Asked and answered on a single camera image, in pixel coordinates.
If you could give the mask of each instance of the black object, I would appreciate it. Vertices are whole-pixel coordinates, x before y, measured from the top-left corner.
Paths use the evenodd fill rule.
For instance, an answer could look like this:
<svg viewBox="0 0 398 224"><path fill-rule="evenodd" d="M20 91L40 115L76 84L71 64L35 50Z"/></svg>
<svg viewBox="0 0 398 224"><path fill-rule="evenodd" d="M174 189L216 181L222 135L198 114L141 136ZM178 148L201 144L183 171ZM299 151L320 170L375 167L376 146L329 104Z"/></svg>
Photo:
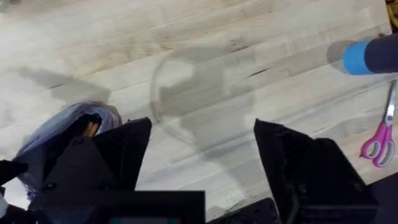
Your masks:
<svg viewBox="0 0 398 224"><path fill-rule="evenodd" d="M41 223L105 224L126 217L204 223L204 192L135 191L151 126L145 118L93 139L74 139L29 210Z"/></svg>
<svg viewBox="0 0 398 224"><path fill-rule="evenodd" d="M254 132L282 223L370 223L377 202L336 143L279 124Z"/></svg>
<svg viewBox="0 0 398 224"><path fill-rule="evenodd" d="M43 224L105 224L113 218L131 217L204 223L204 192L135 191L150 129L149 119L144 118L93 139L71 140L73 131L67 138L58 136L52 143L57 146L56 156L45 154L46 174L38 172L40 169L24 173L33 180L36 174L45 177L29 212ZM279 216L273 201L266 198L210 224L364 224L374 218L377 202L332 140L312 139L259 120L254 132ZM68 146L59 147L62 144L57 141L68 141ZM0 172L0 180L11 178Z"/></svg>
<svg viewBox="0 0 398 224"><path fill-rule="evenodd" d="M280 223L274 201L265 198L208 224L278 224Z"/></svg>
<svg viewBox="0 0 398 224"><path fill-rule="evenodd" d="M379 212L377 213L373 223L397 223L398 173L369 185L369 188L380 205Z"/></svg>
<svg viewBox="0 0 398 224"><path fill-rule="evenodd" d="M398 72L398 34L370 41L365 51L365 63L374 73Z"/></svg>
<svg viewBox="0 0 398 224"><path fill-rule="evenodd" d="M20 162L11 162L7 160L0 161L0 185L3 185L15 177L25 173L28 170L28 165Z"/></svg>

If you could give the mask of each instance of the wood grain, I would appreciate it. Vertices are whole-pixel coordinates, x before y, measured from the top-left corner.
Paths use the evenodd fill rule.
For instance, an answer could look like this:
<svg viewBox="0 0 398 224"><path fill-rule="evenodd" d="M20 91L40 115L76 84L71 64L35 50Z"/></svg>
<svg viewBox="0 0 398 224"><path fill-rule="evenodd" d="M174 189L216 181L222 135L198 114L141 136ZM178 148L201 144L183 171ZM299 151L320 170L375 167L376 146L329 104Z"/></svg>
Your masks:
<svg viewBox="0 0 398 224"><path fill-rule="evenodd" d="M382 0L22 0L0 14L0 155L95 100L154 123L138 188L204 189L208 220L272 196L256 118L334 139L374 182L398 160L359 148L396 76L351 77L341 56L390 33Z"/></svg>

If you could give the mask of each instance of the scissors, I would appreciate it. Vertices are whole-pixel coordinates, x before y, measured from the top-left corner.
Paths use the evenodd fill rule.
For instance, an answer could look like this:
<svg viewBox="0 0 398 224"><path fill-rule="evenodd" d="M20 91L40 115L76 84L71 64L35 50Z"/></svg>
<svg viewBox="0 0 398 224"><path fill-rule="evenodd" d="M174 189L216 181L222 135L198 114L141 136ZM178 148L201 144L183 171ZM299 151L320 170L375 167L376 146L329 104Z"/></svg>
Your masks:
<svg viewBox="0 0 398 224"><path fill-rule="evenodd" d="M384 112L383 121L375 135L367 140L361 148L361 157L372 159L376 167L384 167L392 160L396 145L392 140L392 119L394 117L397 80L392 81L388 97L388 105Z"/></svg>

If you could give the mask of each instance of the blue tape roll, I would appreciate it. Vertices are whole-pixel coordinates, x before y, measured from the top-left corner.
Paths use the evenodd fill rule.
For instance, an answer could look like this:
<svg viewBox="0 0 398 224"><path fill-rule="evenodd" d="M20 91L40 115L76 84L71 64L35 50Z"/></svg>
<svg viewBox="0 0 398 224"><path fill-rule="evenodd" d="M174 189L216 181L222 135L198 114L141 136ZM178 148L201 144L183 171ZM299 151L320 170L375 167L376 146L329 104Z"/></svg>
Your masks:
<svg viewBox="0 0 398 224"><path fill-rule="evenodd" d="M352 75L370 75L374 72L368 69L365 61L365 51L371 40L355 43L347 47L344 56L343 64L347 72Z"/></svg>

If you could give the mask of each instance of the pink scissors handle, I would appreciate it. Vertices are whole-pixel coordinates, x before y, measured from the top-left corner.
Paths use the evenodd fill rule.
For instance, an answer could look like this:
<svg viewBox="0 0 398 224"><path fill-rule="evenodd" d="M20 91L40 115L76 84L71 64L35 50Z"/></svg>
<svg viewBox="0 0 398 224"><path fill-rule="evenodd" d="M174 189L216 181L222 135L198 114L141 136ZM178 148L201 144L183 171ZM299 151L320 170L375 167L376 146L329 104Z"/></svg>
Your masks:
<svg viewBox="0 0 398 224"><path fill-rule="evenodd" d="M392 140L392 126L387 127L383 122L379 125L375 135L367 140L361 148L361 156L372 159L376 167L384 167L393 158L395 153L395 143Z"/></svg>

